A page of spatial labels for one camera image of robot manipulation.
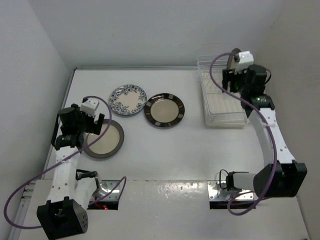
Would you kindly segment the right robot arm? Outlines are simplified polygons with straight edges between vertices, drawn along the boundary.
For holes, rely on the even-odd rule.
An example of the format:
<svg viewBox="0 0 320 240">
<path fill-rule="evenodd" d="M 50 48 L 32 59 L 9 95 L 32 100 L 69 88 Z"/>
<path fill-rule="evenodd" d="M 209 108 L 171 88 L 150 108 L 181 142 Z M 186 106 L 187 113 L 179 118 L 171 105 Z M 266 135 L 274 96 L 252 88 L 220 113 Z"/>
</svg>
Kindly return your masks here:
<svg viewBox="0 0 320 240">
<path fill-rule="evenodd" d="M 228 173 L 226 189 L 251 190 L 258 197 L 292 198 L 297 195 L 307 175 L 307 167 L 296 161 L 285 144 L 276 120 L 275 105 L 265 94 L 270 77 L 268 69 L 256 64 L 240 72 L 222 71 L 222 87 L 228 94 L 240 94 L 241 106 L 254 127 L 264 162 L 258 173 Z"/>
</svg>

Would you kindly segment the dark patterned rim plate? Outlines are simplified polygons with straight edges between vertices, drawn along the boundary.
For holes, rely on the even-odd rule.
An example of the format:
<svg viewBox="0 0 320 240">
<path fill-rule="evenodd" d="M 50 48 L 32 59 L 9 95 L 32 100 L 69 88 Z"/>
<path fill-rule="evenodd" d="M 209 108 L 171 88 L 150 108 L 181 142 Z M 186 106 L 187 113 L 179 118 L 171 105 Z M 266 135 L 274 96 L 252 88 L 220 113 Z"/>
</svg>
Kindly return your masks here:
<svg viewBox="0 0 320 240">
<path fill-rule="evenodd" d="M 147 121 L 157 128 L 176 126 L 184 118 L 185 111 L 182 100 L 172 93 L 156 94 L 144 106 Z"/>
</svg>

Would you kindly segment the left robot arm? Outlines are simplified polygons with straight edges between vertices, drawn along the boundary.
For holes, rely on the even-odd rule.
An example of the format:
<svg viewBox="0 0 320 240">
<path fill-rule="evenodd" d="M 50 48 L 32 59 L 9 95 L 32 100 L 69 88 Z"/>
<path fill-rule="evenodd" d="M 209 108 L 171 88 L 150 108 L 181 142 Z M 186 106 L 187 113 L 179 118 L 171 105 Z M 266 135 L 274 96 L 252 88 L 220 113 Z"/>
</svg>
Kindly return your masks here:
<svg viewBox="0 0 320 240">
<path fill-rule="evenodd" d="M 77 176 L 77 165 L 85 141 L 84 135 L 99 135 L 104 114 L 95 121 L 99 101 L 89 98 L 80 106 L 61 109 L 56 118 L 51 144 L 57 167 L 44 205 L 37 208 L 37 218 L 50 240 L 84 234 L 88 230 L 87 208 L 99 189 L 97 172 Z"/>
</svg>

